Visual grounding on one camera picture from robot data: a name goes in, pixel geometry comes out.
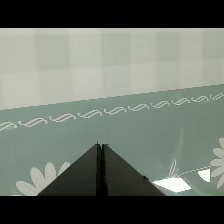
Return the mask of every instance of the white stem line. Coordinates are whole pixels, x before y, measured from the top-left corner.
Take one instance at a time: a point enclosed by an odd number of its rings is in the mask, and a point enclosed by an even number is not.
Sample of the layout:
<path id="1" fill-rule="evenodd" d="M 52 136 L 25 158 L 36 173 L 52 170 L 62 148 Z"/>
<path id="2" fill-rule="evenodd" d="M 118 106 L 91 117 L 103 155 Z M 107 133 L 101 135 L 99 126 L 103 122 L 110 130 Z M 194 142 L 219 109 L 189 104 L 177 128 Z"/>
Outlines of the white stem line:
<path id="1" fill-rule="evenodd" d="M 212 166 L 206 166 L 206 167 L 202 167 L 202 168 L 199 168 L 199 169 L 196 169 L 196 170 L 190 170 L 190 171 L 187 171 L 187 172 L 184 172 L 184 173 L 181 173 L 180 175 L 178 175 L 178 177 L 186 174 L 186 173 L 191 173 L 191 172 L 194 172 L 194 171 L 197 171 L 197 170 L 203 170 L 205 168 L 209 168 L 209 167 L 212 167 Z"/>

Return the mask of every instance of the white flower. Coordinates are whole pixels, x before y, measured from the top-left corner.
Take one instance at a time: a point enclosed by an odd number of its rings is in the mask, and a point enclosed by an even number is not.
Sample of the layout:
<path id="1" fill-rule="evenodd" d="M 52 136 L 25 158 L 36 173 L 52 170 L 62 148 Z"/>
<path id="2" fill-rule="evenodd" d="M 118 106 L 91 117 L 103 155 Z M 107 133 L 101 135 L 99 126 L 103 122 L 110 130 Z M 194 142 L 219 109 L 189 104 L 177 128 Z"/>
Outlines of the white flower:
<path id="1" fill-rule="evenodd" d="M 62 174 L 69 166 L 70 163 L 65 162 L 61 166 L 58 172 L 58 176 Z M 44 188 L 46 188 L 53 180 L 56 179 L 57 174 L 54 165 L 49 162 L 45 166 L 45 176 L 40 172 L 40 170 L 35 167 L 30 170 L 30 176 L 34 186 L 24 181 L 16 182 L 16 187 L 18 188 L 18 190 L 26 196 L 38 195 Z"/>
<path id="2" fill-rule="evenodd" d="M 212 166 L 216 168 L 218 167 L 211 173 L 211 177 L 222 175 L 217 184 L 217 188 L 220 188 L 224 184 L 224 138 L 220 138 L 219 143 L 222 148 L 215 148 L 213 149 L 213 152 L 220 159 L 214 159 L 210 162 Z"/>

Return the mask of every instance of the decorative border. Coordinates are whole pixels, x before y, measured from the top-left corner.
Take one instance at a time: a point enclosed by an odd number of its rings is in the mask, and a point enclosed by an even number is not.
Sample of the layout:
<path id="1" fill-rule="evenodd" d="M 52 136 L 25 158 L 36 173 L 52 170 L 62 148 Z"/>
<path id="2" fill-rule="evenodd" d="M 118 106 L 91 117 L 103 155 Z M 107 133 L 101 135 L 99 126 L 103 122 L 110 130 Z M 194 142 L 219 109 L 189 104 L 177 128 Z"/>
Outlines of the decorative border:
<path id="1" fill-rule="evenodd" d="M 207 102 L 209 100 L 219 100 L 220 98 L 222 98 L 224 96 L 223 93 L 219 93 L 217 94 L 216 96 L 212 97 L 211 95 L 209 97 L 207 96 L 200 96 L 196 99 L 194 99 L 193 97 L 191 97 L 191 99 L 187 99 L 187 98 L 182 98 L 176 102 L 174 102 L 173 100 L 171 100 L 171 102 L 169 101 L 161 101 L 157 104 L 153 104 L 153 103 L 150 103 L 150 106 L 152 108 L 156 108 L 156 109 L 159 109 L 159 108 L 162 108 L 164 106 L 171 106 L 171 105 L 176 105 L 176 106 L 180 106 L 180 105 L 183 105 L 184 103 L 191 103 L 191 102 L 194 102 L 194 103 L 200 103 L 200 102 Z M 123 112 L 127 112 L 128 110 L 130 111 L 133 111 L 133 112 L 138 112 L 142 109 L 150 109 L 150 106 L 143 103 L 143 104 L 139 104 L 133 108 L 131 108 L 130 106 L 126 108 L 124 107 L 116 107 L 114 108 L 113 110 L 111 111 L 107 111 L 106 109 L 103 110 L 103 112 L 105 114 L 109 114 L 109 115 L 115 115 L 121 111 Z M 77 113 L 77 116 L 80 117 L 80 118 L 85 118 L 85 119 L 89 119 L 97 114 L 99 114 L 99 116 L 103 116 L 103 112 L 99 111 L 99 110 L 92 110 L 86 114 L 83 114 L 81 115 L 80 113 Z M 64 122 L 70 118 L 72 118 L 73 120 L 76 120 L 77 116 L 73 115 L 73 114 L 63 114 L 61 115 L 60 117 L 58 118 L 53 118 L 52 116 L 49 116 L 49 120 L 50 121 L 53 121 L 53 122 L 57 122 L 57 123 L 61 123 L 61 122 Z M 25 127 L 33 127 L 39 123 L 45 123 L 45 124 L 48 124 L 48 120 L 44 119 L 44 118 L 35 118 L 31 121 L 28 121 L 26 123 L 23 123 L 22 121 L 18 121 L 18 124 L 20 126 L 25 126 Z M 12 129 L 12 128 L 17 128 L 18 126 L 12 122 L 3 122 L 0 124 L 0 131 L 3 131 L 3 130 L 9 130 L 9 129 Z"/>

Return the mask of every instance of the checkered fabric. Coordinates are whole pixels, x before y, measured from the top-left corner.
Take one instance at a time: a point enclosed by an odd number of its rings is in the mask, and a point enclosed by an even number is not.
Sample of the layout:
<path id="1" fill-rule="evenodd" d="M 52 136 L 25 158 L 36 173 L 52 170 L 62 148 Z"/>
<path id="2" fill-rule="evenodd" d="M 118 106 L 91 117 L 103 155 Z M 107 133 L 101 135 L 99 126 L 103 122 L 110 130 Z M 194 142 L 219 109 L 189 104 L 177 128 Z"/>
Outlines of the checkered fabric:
<path id="1" fill-rule="evenodd" d="M 221 84 L 224 29 L 0 29 L 0 109 Z"/>

